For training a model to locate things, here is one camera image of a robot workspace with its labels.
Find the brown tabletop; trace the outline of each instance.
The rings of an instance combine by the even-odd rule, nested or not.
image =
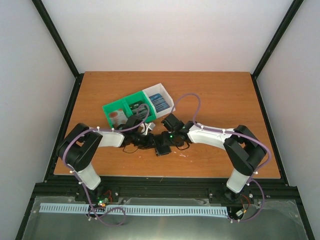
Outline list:
[[[163,84],[173,101],[185,93],[197,93],[202,101],[197,122],[218,128],[245,125],[272,149],[249,72],[86,72],[67,134],[77,123],[108,128],[103,105],[158,83]],[[192,120],[197,105],[194,96],[187,96],[179,102],[174,115],[186,123]],[[153,133],[166,130],[160,123],[163,118],[154,121]],[[233,170],[227,153],[220,148],[192,144],[184,151],[171,149],[172,153],[157,157],[154,149],[129,154],[122,148],[100,147],[92,164],[102,176],[228,178]],[[70,174],[61,159],[54,174]],[[256,177],[280,178],[273,156]]]

